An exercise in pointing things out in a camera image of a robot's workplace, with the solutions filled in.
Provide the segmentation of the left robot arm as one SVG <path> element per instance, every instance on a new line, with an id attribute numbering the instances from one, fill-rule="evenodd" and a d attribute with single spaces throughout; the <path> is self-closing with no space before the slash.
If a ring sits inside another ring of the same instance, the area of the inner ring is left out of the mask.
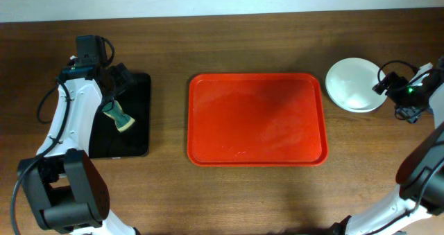
<path id="1" fill-rule="evenodd" d="M 10 201 L 10 219 L 19 233 L 15 204 L 22 189 L 39 227 L 59 234 L 138 234 L 110 209 L 108 188 L 89 158 L 94 118 L 103 113 L 119 133 L 134 124 L 116 100 L 135 84 L 122 65 L 112 65 L 111 42 L 98 35 L 76 38 L 77 54 L 56 78 L 58 104 L 36 156 L 23 159 Z"/>

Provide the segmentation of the green yellow sponge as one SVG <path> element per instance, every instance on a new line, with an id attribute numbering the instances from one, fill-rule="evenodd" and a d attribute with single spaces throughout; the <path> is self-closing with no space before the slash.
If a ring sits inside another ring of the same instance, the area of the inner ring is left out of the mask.
<path id="1" fill-rule="evenodd" d="M 105 104 L 102 108 L 102 113 L 114 121 L 119 132 L 125 132 L 135 123 L 134 118 L 126 114 L 116 100 Z"/>

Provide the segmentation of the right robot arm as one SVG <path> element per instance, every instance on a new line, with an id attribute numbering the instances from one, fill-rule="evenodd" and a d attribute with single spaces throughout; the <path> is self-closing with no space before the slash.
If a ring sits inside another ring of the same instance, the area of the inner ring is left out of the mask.
<path id="1" fill-rule="evenodd" d="M 401 164 L 392 192 L 372 207 L 330 227 L 330 234 L 399 234 L 402 228 L 443 213 L 443 70 L 429 69 L 412 80 L 391 72 L 373 86 L 412 121 L 430 109 L 434 131 Z"/>

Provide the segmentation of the white plate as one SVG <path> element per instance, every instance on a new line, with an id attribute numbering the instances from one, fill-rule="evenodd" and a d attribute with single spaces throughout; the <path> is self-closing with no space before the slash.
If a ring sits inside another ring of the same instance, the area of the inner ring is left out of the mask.
<path id="1" fill-rule="evenodd" d="M 340 108 L 349 112 L 371 112 L 387 99 L 373 87 L 378 83 L 379 67 L 362 58 L 346 58 L 335 63 L 325 78 L 329 97 Z"/>

